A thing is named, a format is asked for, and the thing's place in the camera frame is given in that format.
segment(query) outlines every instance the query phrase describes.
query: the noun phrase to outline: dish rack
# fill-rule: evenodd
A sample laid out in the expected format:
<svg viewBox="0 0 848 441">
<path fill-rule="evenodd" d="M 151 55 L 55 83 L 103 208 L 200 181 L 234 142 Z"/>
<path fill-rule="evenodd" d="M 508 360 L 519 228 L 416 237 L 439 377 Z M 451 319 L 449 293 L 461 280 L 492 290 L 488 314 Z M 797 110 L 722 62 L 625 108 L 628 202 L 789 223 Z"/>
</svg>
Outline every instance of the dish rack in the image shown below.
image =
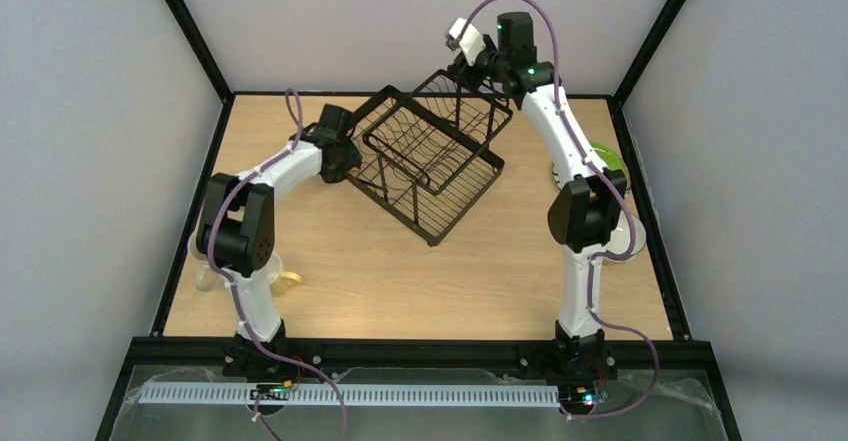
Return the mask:
<svg viewBox="0 0 848 441">
<path fill-rule="evenodd" d="M 436 246 L 503 170 L 489 144 L 512 111 L 439 70 L 411 93 L 386 86 L 353 118 L 362 166 L 348 180 Z"/>
</svg>

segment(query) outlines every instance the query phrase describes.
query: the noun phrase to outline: purple cable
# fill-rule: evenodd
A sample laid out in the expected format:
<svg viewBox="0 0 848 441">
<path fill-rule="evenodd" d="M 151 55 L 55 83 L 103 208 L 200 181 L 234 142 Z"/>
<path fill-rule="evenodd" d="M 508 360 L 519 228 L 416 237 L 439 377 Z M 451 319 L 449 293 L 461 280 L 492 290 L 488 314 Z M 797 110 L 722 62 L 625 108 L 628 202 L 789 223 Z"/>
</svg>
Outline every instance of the purple cable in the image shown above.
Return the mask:
<svg viewBox="0 0 848 441">
<path fill-rule="evenodd" d="M 459 35 L 450 43 L 450 47 L 452 49 L 456 49 L 457 47 L 459 47 L 459 41 L 465 35 L 465 30 L 467 30 L 468 26 L 471 25 L 471 20 L 473 20 L 474 17 L 477 16 L 477 14 L 483 8 L 485 8 L 486 6 L 488 6 L 489 4 L 491 4 L 495 1 L 497 1 L 497 0 L 485 0 L 482 3 L 480 3 L 479 6 L 474 8 L 473 11 L 471 11 L 471 14 L 468 16 L 468 20 L 465 21 L 465 25 L 462 27 L 462 30 L 460 30 Z M 586 148 L 584 148 L 583 145 L 580 144 L 580 140 L 577 137 L 577 133 L 574 132 L 574 128 L 572 128 L 571 123 L 568 122 L 568 119 L 565 116 L 565 111 L 561 108 L 562 103 L 561 103 L 560 96 L 559 96 L 559 89 L 562 85 L 562 82 L 561 82 L 562 80 L 560 79 L 560 76 L 559 76 L 559 46 L 557 45 L 556 33 L 554 32 L 553 23 L 551 22 L 547 13 L 545 13 L 545 10 L 543 10 L 542 7 L 539 6 L 535 1 L 533 1 L 533 0 L 520 0 L 520 1 L 524 1 L 525 3 L 532 6 L 533 9 L 535 9 L 536 12 L 539 13 L 539 16 L 542 17 L 542 20 L 545 21 L 545 25 L 548 27 L 548 33 L 550 33 L 550 35 L 551 35 L 551 44 L 553 45 L 554 103 L 556 104 L 557 114 L 559 115 L 559 118 L 562 120 L 563 124 L 565 124 L 565 129 L 568 131 L 568 135 L 571 137 L 571 140 L 574 141 L 574 145 L 577 147 L 577 150 L 580 152 L 580 157 L 583 158 L 583 159 L 587 159 L 588 152 L 587 152 Z M 618 202 L 619 206 L 621 206 L 621 210 L 624 212 L 624 217 L 627 219 L 627 227 L 630 229 L 630 233 L 631 233 L 630 243 L 628 244 L 627 249 L 624 250 L 623 253 L 613 253 L 613 252 L 607 251 L 607 252 L 604 252 L 604 253 L 595 253 L 594 255 L 592 255 L 589 258 L 589 273 L 588 273 L 589 274 L 589 283 L 588 283 L 588 290 L 587 290 L 588 291 L 588 293 L 587 293 L 587 298 L 588 298 L 587 308 L 589 309 L 589 314 L 592 315 L 592 318 L 594 318 L 595 321 L 598 324 L 600 324 L 601 326 L 603 326 L 605 328 L 609 328 L 609 329 L 615 329 L 617 331 L 627 331 L 627 332 L 633 333 L 633 334 L 639 336 L 640 338 L 642 338 L 643 340 L 645 340 L 645 343 L 648 345 L 648 348 L 651 349 L 651 354 L 654 357 L 654 374 L 651 377 L 651 383 L 648 385 L 648 389 L 645 390 L 645 392 L 642 394 L 642 396 L 639 399 L 637 399 L 633 404 L 631 404 L 627 407 L 624 407 L 624 408 L 621 408 L 621 409 L 618 409 L 618 410 L 615 410 L 615 411 L 610 411 L 608 413 L 600 413 L 600 414 L 592 414 L 592 415 L 573 415 L 573 414 L 570 414 L 567 411 L 565 411 L 564 408 L 560 408 L 560 410 L 563 411 L 566 415 L 568 415 L 569 418 L 573 418 L 573 419 L 610 418 L 610 417 L 613 417 L 613 416 L 618 416 L 618 415 L 630 412 L 630 411 L 638 408 L 643 402 L 645 402 L 645 400 L 648 398 L 648 396 L 650 396 L 651 393 L 653 392 L 654 387 L 657 384 L 657 378 L 659 377 L 659 371 L 660 371 L 659 353 L 657 353 L 656 346 L 654 346 L 654 343 L 651 341 L 651 339 L 647 335 L 645 335 L 644 333 L 642 333 L 641 331 L 639 331 L 635 328 L 608 323 L 608 322 L 604 321 L 603 319 L 601 319 L 601 317 L 598 316 L 598 314 L 595 312 L 595 306 L 594 306 L 594 303 L 592 302 L 592 288 L 594 286 L 594 274 L 595 274 L 594 261 L 595 261 L 595 259 L 597 259 L 600 256 L 604 256 L 604 257 L 614 259 L 614 260 L 617 260 L 617 261 L 623 261 L 623 260 L 630 258 L 630 256 L 633 254 L 633 249 L 636 247 L 636 238 L 632 235 L 632 233 L 636 232 L 636 228 L 635 228 L 635 225 L 634 225 L 634 222 L 633 222 L 633 214 L 631 214 L 630 210 L 627 208 L 627 204 L 624 202 L 624 197 L 621 196 L 621 194 L 618 192 L 617 189 L 615 189 L 615 186 L 613 186 L 613 184 L 609 180 L 609 178 L 607 178 L 607 176 L 600 169 L 598 169 L 598 167 L 595 166 L 595 163 L 593 163 L 592 161 L 587 162 L 586 166 L 590 170 L 592 170 L 592 172 L 595 173 L 595 175 L 601 180 L 601 182 L 603 182 L 606 185 L 606 187 L 610 190 L 610 192 L 612 192 L 613 196 L 615 197 L 615 200 Z"/>
<path fill-rule="evenodd" d="M 291 93 L 294 96 L 295 103 L 297 104 L 298 116 L 295 117 L 295 123 L 297 124 L 297 133 L 294 136 L 294 140 L 292 141 L 291 148 L 280 151 L 279 154 L 277 154 L 273 158 L 269 159 L 268 161 L 266 161 L 265 163 L 260 165 L 260 167 L 259 167 L 260 171 L 265 171 L 266 169 L 270 168 L 271 166 L 275 165 L 276 163 L 280 162 L 281 160 L 285 159 L 288 155 L 290 155 L 291 151 L 294 150 L 295 147 L 297 146 L 297 144 L 300 142 L 300 137 L 303 134 L 303 109 L 302 109 L 301 104 L 300 104 L 300 95 L 298 95 L 297 91 L 295 91 L 293 89 L 289 89 L 289 90 L 286 91 L 286 106 L 289 109 L 289 114 L 293 114 L 292 109 L 291 109 L 291 104 L 289 103 L 289 93 Z M 342 395 L 342 392 L 339 389 L 338 385 L 332 380 L 332 378 L 330 378 L 329 376 L 324 374 L 323 371 L 321 371 L 318 368 L 315 368 L 314 366 L 312 366 L 310 364 L 306 364 L 302 361 L 298 361 L 296 359 L 288 358 L 286 356 L 281 356 L 279 354 L 272 353 L 271 351 L 265 349 L 265 347 L 262 346 L 262 340 L 259 339 L 259 336 L 256 334 L 256 331 L 253 330 L 253 328 L 250 326 L 250 323 L 247 321 L 247 316 L 245 315 L 244 307 L 241 304 L 241 297 L 239 296 L 238 289 L 237 289 L 236 284 L 235 284 L 235 279 L 233 279 L 233 276 L 230 273 L 224 271 L 223 269 L 218 267 L 218 265 L 215 263 L 215 255 L 214 255 L 215 240 L 218 237 L 218 230 L 221 229 L 221 222 L 224 220 L 224 217 L 227 214 L 227 208 L 230 206 L 230 204 L 232 204 L 233 200 L 236 198 L 236 195 L 238 195 L 238 193 L 242 189 L 244 189 L 245 185 L 247 185 L 247 183 L 252 181 L 258 175 L 259 175 L 258 172 L 253 171 L 250 174 L 248 174 L 247 176 L 245 176 L 244 179 L 240 180 L 238 182 L 238 184 L 236 184 L 236 186 L 233 188 L 232 191 L 230 191 L 230 193 L 227 195 L 227 197 L 224 198 L 224 202 L 221 204 L 221 209 L 218 210 L 217 216 L 215 216 L 215 221 L 212 223 L 212 229 L 209 233 L 209 243 L 206 246 L 206 259 L 209 262 L 209 267 L 213 271 L 215 271 L 216 273 L 223 276 L 224 279 L 226 279 L 227 282 L 229 283 L 230 293 L 233 296 L 233 304 L 235 304 L 236 313 L 238 314 L 239 321 L 241 321 L 242 325 L 244 326 L 244 330 L 247 332 L 251 341 L 253 341 L 253 344 L 256 346 L 256 349 L 259 350 L 260 353 L 264 354 L 265 356 L 268 356 L 271 359 L 275 359 L 277 361 L 282 361 L 284 363 L 293 364 L 293 365 L 299 366 L 303 369 L 307 369 L 309 371 L 312 371 L 313 373 L 318 375 L 318 377 L 321 378 L 324 382 L 326 382 L 333 389 L 333 391 L 335 391 L 336 397 L 338 397 L 338 399 L 339 399 L 339 405 L 342 408 L 342 434 L 341 434 L 340 439 L 342 441 L 344 441 L 345 437 L 347 436 L 347 406 L 344 403 L 344 395 Z M 279 437 L 277 437 L 276 434 L 274 434 L 273 431 L 271 431 L 271 428 L 267 425 L 267 423 L 265 423 L 265 420 L 262 420 L 262 425 L 271 434 L 271 436 L 274 437 L 274 439 L 280 439 Z"/>
<path fill-rule="evenodd" d="M 268 433 L 268 436 L 271 436 L 274 441 L 283 441 L 279 436 L 277 436 L 277 433 L 275 433 L 274 430 L 271 429 L 271 426 L 268 426 L 268 422 L 265 421 L 265 418 L 263 418 L 262 415 L 259 414 L 259 401 L 261 401 L 262 398 L 266 396 L 268 396 L 268 393 L 262 393 L 256 397 L 256 401 L 253 403 L 253 419 L 259 421 L 259 424 L 262 425 L 262 428 L 265 429 L 265 432 Z"/>
</svg>

